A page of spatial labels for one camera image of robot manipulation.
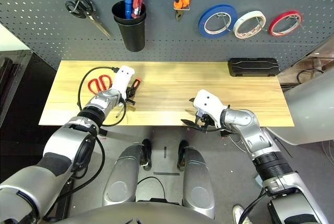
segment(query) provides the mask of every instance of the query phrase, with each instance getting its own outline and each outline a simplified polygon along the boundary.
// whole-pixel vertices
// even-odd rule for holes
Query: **red-handled scissors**
[[[108,86],[105,85],[103,78],[107,78],[109,80],[109,85]],[[97,92],[93,91],[93,89],[92,89],[92,83],[95,83]],[[89,89],[89,91],[91,91],[92,93],[94,93],[96,95],[100,91],[106,91],[106,90],[108,90],[109,88],[111,88],[111,85],[112,85],[112,81],[111,81],[110,76],[107,75],[107,74],[103,74],[103,75],[101,75],[99,77],[99,80],[98,79],[91,79],[88,82],[88,89]]]

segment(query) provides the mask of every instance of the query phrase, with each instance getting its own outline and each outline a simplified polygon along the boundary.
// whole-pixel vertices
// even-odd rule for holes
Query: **hanging scissors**
[[[108,79],[108,81],[109,81],[109,85],[108,86],[105,85],[105,82],[104,82],[103,78],[107,78]],[[94,89],[92,88],[92,83],[95,83],[97,92],[95,92]],[[99,77],[99,80],[98,79],[91,79],[88,82],[88,89],[89,89],[89,91],[91,91],[92,93],[94,93],[96,95],[100,91],[106,91],[106,90],[108,90],[109,88],[111,88],[111,85],[112,85],[112,81],[111,81],[110,76],[107,75],[107,74],[103,74],[103,75],[101,75]]]
[[[67,1],[65,3],[66,9],[75,17],[80,19],[88,18],[101,32],[110,38],[108,29],[96,19],[94,9],[90,0],[75,0],[75,2]]]

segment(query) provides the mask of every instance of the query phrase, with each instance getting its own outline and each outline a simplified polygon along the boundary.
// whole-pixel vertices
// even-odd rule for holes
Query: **shoe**
[[[242,213],[244,212],[244,209],[240,206],[240,205],[235,205],[232,209],[232,213],[233,213],[233,223],[234,224],[238,224],[240,217],[242,215]],[[251,220],[246,217],[246,219],[244,220],[244,222],[242,224],[253,224],[251,222]]]
[[[143,166],[145,171],[149,171],[152,168],[151,155],[152,155],[152,146],[149,139],[144,139],[142,141],[142,156],[144,158]]]
[[[184,170],[184,148],[189,146],[189,143],[186,140],[183,140],[180,142],[179,146],[178,146],[178,160],[177,160],[177,168],[180,171]]]

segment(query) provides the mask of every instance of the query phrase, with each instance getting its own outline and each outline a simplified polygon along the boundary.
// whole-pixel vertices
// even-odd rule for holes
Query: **black box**
[[[231,76],[275,76],[280,73],[274,58],[231,58],[228,62]]]

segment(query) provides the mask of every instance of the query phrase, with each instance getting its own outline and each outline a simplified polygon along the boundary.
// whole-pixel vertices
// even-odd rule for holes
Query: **pegboard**
[[[60,60],[127,61],[226,61],[232,57],[274,57],[283,70],[309,53],[334,32],[334,0],[192,0],[180,22],[175,20],[174,0],[145,0],[146,46],[137,53],[124,47],[111,8],[120,0],[92,0],[98,19],[112,37],[107,39],[92,23],[68,13],[72,0],[0,0],[0,22],[52,67]],[[198,32],[200,16],[217,4],[230,4],[238,16],[262,11],[270,22],[287,10],[304,16],[303,30],[283,37],[261,31],[248,39],[230,32],[207,39]]]

